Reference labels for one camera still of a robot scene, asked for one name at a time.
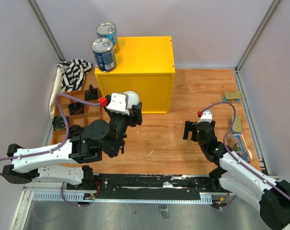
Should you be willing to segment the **white lid clear jar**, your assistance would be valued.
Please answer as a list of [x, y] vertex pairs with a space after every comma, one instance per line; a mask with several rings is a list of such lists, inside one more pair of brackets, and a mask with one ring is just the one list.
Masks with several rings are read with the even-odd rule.
[[140, 102], [139, 95], [133, 91], [126, 91], [124, 94], [128, 97], [127, 108], [132, 108], [133, 105], [138, 105]]

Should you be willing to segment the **dark blue tin can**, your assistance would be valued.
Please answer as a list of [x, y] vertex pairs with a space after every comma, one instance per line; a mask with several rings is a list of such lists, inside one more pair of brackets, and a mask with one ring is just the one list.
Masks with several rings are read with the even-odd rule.
[[114, 46], [108, 38], [98, 38], [92, 44], [96, 65], [102, 72], [111, 72], [117, 67]]

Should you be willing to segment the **blue label tin can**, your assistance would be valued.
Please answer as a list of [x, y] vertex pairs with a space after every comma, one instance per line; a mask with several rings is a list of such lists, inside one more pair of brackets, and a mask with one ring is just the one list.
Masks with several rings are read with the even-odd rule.
[[96, 27], [98, 38], [108, 38], [114, 46], [114, 53], [117, 54], [120, 50], [117, 36], [116, 25], [110, 22], [101, 23]]

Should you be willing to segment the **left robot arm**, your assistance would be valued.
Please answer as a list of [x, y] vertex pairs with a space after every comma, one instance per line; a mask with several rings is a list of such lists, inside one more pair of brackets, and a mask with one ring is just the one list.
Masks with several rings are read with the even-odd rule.
[[60, 144], [24, 149], [10, 144], [0, 175], [11, 184], [46, 180], [64, 182], [67, 189], [93, 190], [100, 187], [88, 163], [124, 153], [126, 130], [142, 124], [142, 102], [137, 93], [112, 93], [99, 99], [110, 121], [98, 119], [83, 128], [83, 133], [65, 137]]

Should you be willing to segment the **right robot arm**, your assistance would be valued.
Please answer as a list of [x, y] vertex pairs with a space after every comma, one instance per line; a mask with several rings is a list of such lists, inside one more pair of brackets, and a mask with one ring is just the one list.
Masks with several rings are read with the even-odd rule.
[[234, 193], [250, 204], [272, 230], [282, 230], [290, 224], [290, 183], [256, 170], [228, 146], [217, 140], [215, 122], [185, 121], [183, 138], [197, 142], [206, 159], [217, 168], [210, 172], [209, 187]]

